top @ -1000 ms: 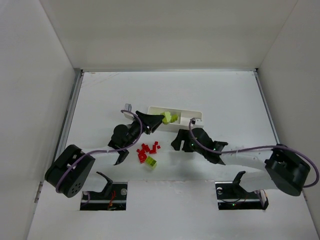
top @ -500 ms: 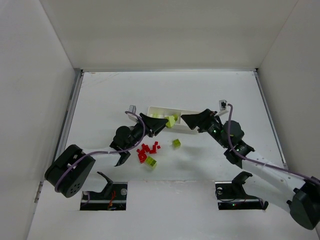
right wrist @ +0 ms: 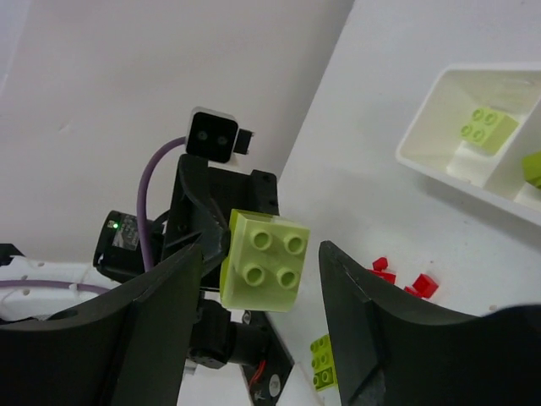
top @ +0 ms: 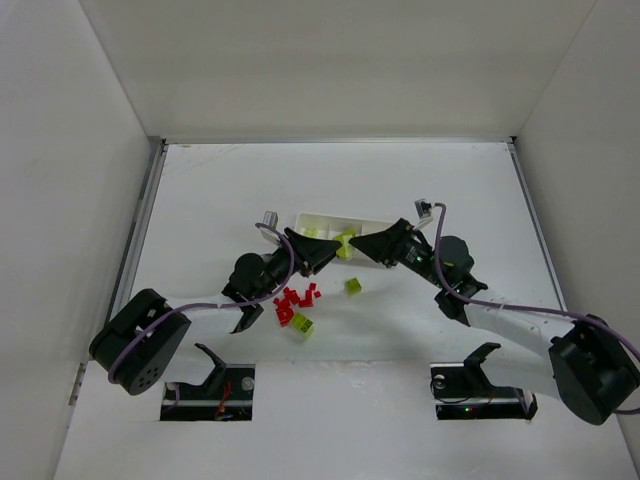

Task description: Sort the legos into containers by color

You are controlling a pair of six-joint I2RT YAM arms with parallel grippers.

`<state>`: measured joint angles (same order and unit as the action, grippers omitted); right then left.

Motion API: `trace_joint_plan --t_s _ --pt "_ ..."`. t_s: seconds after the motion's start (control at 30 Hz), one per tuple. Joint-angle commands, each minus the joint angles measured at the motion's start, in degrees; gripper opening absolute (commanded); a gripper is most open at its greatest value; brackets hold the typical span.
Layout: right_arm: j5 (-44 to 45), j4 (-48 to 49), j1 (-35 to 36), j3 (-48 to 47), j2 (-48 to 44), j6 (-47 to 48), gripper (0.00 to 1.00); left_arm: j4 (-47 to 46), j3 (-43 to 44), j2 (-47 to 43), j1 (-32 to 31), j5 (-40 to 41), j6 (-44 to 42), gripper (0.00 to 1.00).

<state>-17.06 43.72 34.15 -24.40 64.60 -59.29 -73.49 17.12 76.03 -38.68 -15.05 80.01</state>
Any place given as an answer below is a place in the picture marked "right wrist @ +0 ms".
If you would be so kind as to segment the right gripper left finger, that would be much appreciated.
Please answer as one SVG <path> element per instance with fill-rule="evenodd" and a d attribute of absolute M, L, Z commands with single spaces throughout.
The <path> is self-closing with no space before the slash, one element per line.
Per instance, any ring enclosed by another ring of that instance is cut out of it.
<path fill-rule="evenodd" d="M 3 405 L 174 405 L 203 270 L 186 247 L 45 321 L 1 327 Z"/>

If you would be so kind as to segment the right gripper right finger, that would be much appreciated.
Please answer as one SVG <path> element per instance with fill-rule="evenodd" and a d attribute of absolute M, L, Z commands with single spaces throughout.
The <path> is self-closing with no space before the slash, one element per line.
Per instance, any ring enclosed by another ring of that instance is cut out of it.
<path fill-rule="evenodd" d="M 319 247 L 325 315 L 345 405 L 537 405 L 540 308 L 475 316 L 375 276 Z"/>

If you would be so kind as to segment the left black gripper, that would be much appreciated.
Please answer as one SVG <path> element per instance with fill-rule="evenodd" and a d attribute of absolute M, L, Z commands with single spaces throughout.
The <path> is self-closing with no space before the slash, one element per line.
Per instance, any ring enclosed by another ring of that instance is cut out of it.
<path fill-rule="evenodd" d="M 149 243 L 155 264 L 197 244 L 204 267 L 199 291 L 217 291 L 221 264 L 230 247 L 233 209 L 278 214 L 276 176 L 259 170 L 244 174 L 209 167 L 206 159 L 183 154 L 169 210 L 147 222 L 146 234 L 139 231 L 135 216 L 111 211 L 101 230 L 93 265 L 102 275 L 125 283 L 145 270 L 144 242 Z M 227 363 L 241 365 L 246 372 L 277 368 L 279 338 L 267 315 L 249 310 L 244 314 L 246 321 L 234 322 L 221 304 L 200 296 L 188 327 L 188 358 L 212 369 Z"/>

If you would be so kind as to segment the pale green lego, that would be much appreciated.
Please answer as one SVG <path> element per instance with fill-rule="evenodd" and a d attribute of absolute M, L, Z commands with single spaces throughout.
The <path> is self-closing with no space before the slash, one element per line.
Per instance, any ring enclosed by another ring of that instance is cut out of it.
<path fill-rule="evenodd" d="M 288 312 L 298 296 L 309 228 L 284 217 L 233 209 L 219 294 L 228 310 Z"/>

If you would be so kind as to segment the lime green 2x4 lego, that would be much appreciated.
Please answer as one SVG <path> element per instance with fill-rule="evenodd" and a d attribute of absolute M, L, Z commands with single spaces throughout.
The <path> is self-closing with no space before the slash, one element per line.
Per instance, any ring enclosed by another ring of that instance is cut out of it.
<path fill-rule="evenodd" d="M 541 188 L 541 151 L 523 157 L 522 174 L 526 183 L 536 189 Z"/>

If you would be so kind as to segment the white three-compartment tray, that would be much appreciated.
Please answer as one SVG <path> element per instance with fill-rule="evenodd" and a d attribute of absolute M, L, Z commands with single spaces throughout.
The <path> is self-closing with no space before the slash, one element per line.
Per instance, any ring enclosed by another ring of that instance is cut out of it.
<path fill-rule="evenodd" d="M 449 66 L 398 144 L 396 159 L 539 225 L 540 64 Z"/>

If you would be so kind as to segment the lime green 2x2 lego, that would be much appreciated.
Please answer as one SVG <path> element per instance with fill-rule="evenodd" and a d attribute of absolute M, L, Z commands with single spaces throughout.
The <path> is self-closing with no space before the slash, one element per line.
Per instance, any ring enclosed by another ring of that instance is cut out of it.
<path fill-rule="evenodd" d="M 495 155 L 515 132 L 519 123 L 506 114 L 488 107 L 475 109 L 460 136 L 488 155 Z"/>

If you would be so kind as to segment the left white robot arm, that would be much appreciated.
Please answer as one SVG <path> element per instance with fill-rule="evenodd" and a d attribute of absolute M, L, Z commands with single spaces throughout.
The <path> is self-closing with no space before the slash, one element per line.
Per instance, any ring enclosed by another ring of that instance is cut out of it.
<path fill-rule="evenodd" d="M 221 264 L 232 248 L 234 209 L 278 214 L 276 175 L 236 173 L 211 167 L 201 157 L 180 156 L 170 208 L 149 223 L 155 262 L 198 244 L 204 260 L 200 291 L 217 291 Z M 135 218 L 118 211 L 108 215 L 90 265 L 34 261 L 2 244 L 1 319 L 48 318 L 142 272 Z M 256 365 L 270 345 L 265 329 L 233 322 L 230 312 L 201 297 L 188 359 L 215 370 L 228 363 Z"/>

